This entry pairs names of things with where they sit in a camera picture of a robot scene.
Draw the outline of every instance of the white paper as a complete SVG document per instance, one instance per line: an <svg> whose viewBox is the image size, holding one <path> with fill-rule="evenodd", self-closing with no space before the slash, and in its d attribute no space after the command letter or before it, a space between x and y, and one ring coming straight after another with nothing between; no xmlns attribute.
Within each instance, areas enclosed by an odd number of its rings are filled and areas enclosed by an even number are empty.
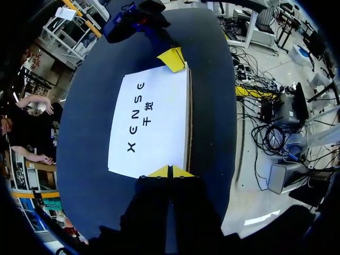
<svg viewBox="0 0 340 255"><path fill-rule="evenodd" d="M139 178L165 165L185 169L187 77L186 70L173 73L166 66L124 77L112 122L109 171Z"/></svg>
<svg viewBox="0 0 340 255"><path fill-rule="evenodd" d="M58 18L62 18L62 19L66 19L66 20L72 20L76 13L77 13L77 11L75 11L75 10L59 7L57 9L57 12L55 13L55 15Z"/></svg>

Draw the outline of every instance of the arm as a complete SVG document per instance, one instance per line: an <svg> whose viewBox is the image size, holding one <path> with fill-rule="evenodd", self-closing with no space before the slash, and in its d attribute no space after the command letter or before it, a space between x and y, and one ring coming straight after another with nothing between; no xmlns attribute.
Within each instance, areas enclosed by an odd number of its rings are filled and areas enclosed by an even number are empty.
<svg viewBox="0 0 340 255"><path fill-rule="evenodd" d="M11 148L12 150L19 153L20 155L24 156L26 159L32 162L44 161L43 156L30 153L24 147L12 146Z"/></svg>
<svg viewBox="0 0 340 255"><path fill-rule="evenodd" d="M50 104L50 100L47 97L43 97L40 95L31 95L21 99L19 102L15 103L19 108L24 108L28 106L30 103L44 103Z"/></svg>

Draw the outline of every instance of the dark blue table surface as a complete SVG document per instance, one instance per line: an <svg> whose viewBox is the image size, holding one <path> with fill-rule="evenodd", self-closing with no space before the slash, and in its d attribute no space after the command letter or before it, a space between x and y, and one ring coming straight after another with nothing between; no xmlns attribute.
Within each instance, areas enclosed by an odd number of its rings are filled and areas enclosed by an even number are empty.
<svg viewBox="0 0 340 255"><path fill-rule="evenodd" d="M119 6L126 0L117 0ZM225 215L236 147L236 96L231 54L208 9L164 12L167 30L191 69L193 129L190 172L205 179L209 197ZM120 229L136 179L107 169L109 137L124 75L164 65L141 33L117 44L100 38L75 74L61 120L57 148L63 208L86 237L99 226Z"/></svg>

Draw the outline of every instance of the man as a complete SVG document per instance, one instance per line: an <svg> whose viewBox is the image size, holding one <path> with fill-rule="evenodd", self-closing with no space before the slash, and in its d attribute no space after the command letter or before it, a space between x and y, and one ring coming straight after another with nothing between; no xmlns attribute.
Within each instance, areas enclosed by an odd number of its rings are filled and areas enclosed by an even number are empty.
<svg viewBox="0 0 340 255"><path fill-rule="evenodd" d="M43 103L46 110L39 116L23 110L30 103ZM47 97L31 95L17 103L8 104L7 117L1 117L2 135L8 135L11 148L33 162L52 164L56 162L56 147L53 145L53 121L60 124L63 108L51 104ZM37 148L37 155L26 150L28 145Z"/></svg>

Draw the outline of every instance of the black shirt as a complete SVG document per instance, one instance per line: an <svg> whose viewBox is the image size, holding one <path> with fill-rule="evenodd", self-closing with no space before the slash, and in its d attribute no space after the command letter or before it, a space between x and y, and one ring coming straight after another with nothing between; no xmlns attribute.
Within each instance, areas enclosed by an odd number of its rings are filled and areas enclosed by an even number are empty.
<svg viewBox="0 0 340 255"><path fill-rule="evenodd" d="M50 133L49 124L42 115L29 115L15 103L8 105L7 117L13 122L12 130L7 133L11 146L31 145L37 148Z"/></svg>

